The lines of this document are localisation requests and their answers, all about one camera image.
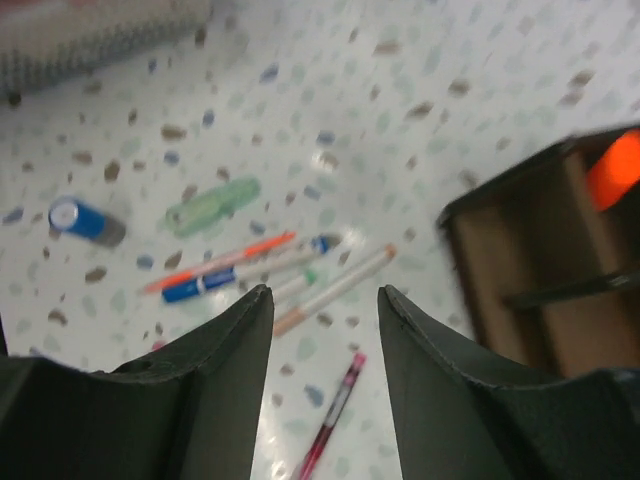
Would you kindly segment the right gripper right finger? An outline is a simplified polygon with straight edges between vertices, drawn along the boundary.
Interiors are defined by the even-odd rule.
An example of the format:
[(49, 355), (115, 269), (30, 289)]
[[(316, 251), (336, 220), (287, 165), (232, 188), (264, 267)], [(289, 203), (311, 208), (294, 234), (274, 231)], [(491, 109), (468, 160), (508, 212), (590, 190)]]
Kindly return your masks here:
[(560, 379), (502, 357), (393, 286), (379, 328), (406, 479), (635, 479), (639, 372)]

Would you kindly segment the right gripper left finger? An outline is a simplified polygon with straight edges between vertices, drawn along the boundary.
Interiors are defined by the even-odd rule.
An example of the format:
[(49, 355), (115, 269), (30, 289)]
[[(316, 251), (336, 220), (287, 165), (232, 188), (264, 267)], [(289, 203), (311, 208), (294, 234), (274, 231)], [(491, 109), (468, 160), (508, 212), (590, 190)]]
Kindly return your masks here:
[(1, 359), (5, 479), (246, 479), (272, 339), (271, 290), (111, 372)]

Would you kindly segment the red gel pen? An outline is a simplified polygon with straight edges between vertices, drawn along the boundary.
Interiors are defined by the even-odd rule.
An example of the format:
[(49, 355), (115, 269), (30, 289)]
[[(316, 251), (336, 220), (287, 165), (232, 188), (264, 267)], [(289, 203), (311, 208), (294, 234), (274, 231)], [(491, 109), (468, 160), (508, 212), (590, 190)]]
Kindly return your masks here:
[(335, 429), (335, 426), (349, 400), (353, 388), (366, 363), (367, 356), (363, 353), (355, 353), (352, 362), (346, 371), (332, 403), (324, 417), (324, 420), (317, 432), (311, 447), (303, 458), (298, 471), (292, 476), (297, 480), (309, 480), (312, 478), (314, 470), (319, 462), (326, 445)]

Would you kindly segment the brown wooden desk organizer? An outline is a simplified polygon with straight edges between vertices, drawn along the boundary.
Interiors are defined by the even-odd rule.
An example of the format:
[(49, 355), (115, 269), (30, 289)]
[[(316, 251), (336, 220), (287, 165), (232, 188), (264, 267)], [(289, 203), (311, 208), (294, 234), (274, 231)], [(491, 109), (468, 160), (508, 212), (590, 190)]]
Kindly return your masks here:
[(587, 172), (631, 125), (566, 137), (442, 210), (477, 341), (564, 377), (639, 364), (639, 194), (599, 211)]

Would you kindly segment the peach capped marker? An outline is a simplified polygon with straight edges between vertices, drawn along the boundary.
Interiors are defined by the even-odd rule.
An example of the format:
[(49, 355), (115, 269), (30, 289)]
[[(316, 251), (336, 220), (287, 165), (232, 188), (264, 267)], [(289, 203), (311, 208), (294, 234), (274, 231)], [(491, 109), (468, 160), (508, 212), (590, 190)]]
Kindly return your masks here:
[(273, 335), (277, 338), (282, 337), (310, 316), (320, 312), (323, 308), (359, 285), (362, 281), (375, 275), (379, 270), (389, 264), (396, 254), (396, 246), (389, 243), (368, 255), (360, 263), (352, 266), (329, 283), (326, 288), (318, 292), (315, 296), (312, 296), (281, 315), (274, 322)]

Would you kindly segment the green capped marker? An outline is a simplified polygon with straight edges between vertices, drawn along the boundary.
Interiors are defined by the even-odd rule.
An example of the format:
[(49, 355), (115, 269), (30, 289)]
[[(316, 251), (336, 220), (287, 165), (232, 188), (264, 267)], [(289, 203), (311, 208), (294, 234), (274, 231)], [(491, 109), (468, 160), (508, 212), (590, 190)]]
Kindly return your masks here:
[(302, 270), (296, 277), (272, 289), (273, 301), (280, 304), (290, 297), (296, 296), (317, 281), (317, 273), (312, 268)]

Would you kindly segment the orange black highlighter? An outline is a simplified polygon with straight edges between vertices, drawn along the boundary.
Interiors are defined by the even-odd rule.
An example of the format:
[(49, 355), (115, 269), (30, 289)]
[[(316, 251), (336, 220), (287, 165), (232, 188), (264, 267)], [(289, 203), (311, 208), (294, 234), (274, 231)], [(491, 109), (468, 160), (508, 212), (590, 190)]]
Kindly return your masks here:
[(618, 138), (587, 172), (586, 180), (598, 211), (618, 203), (639, 182), (639, 130)]

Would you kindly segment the pink capped marker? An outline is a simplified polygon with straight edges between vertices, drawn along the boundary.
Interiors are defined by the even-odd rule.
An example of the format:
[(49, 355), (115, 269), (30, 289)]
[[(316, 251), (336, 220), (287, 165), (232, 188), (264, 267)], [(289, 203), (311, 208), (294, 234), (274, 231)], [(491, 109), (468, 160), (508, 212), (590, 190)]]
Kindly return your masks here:
[(153, 350), (153, 351), (156, 351), (156, 350), (158, 350), (158, 349), (162, 348), (165, 344), (166, 344), (166, 342), (165, 342), (165, 341), (163, 341), (163, 340), (156, 341), (156, 342), (152, 345), (152, 350)]

